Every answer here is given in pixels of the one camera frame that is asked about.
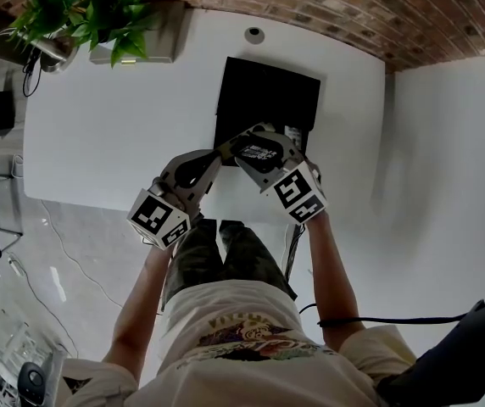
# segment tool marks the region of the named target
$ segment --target potted plant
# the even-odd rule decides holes
[[[25,33],[26,41],[62,31],[76,45],[112,42],[110,63],[125,53],[144,59],[144,32],[159,23],[159,13],[143,0],[27,0],[25,12],[11,25],[12,38]]]

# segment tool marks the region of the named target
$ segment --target graphic print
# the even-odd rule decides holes
[[[286,176],[282,181],[275,185],[276,194],[280,198],[284,208],[295,204],[305,194],[310,191],[310,186],[304,180],[301,172],[295,170],[292,174]]]
[[[305,200],[300,206],[290,212],[290,215],[299,223],[312,217],[324,207],[323,203],[316,196]]]
[[[172,212],[172,208],[148,196],[131,219],[146,231],[156,235]]]
[[[177,239],[182,237],[186,232],[188,232],[188,224],[185,220],[175,227],[172,231],[167,232],[165,237],[161,239],[166,247],[170,246]]]
[[[91,381],[91,378],[87,378],[86,380],[75,380],[74,378],[65,376],[64,380],[65,384],[67,384],[67,387],[70,389],[71,394],[75,395]]]
[[[215,330],[199,339],[198,346],[179,362],[177,369],[192,362],[212,359],[260,362],[336,354],[293,329],[278,326],[264,315],[223,315],[209,324]]]

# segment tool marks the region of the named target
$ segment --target white table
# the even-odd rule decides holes
[[[265,32],[251,45],[249,27]],[[62,74],[43,74],[27,105],[25,193],[129,210],[174,156],[212,148],[226,57],[321,79],[307,154],[321,168],[331,210],[369,201],[382,128],[383,62],[311,31],[241,14],[189,10],[173,64],[95,65],[87,46]],[[297,98],[285,98],[297,101]],[[286,223],[239,169],[223,167],[203,200],[209,218]]]

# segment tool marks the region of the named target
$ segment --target tiled floor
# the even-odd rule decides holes
[[[11,159],[0,156],[0,174],[10,173]],[[14,223],[18,212],[20,225]],[[26,269],[37,297],[64,328],[35,299],[25,278],[9,267],[6,254],[0,259],[0,309],[22,315],[50,339],[60,340],[72,355],[78,349],[79,357],[100,360],[109,347],[119,304],[127,298],[148,253],[125,217],[120,211],[28,198],[22,180],[0,183],[0,226],[22,228],[25,233],[10,251]],[[254,230],[280,260],[284,229],[260,225]],[[0,234],[2,245],[7,239]],[[152,352],[142,380],[154,376],[158,366]]]

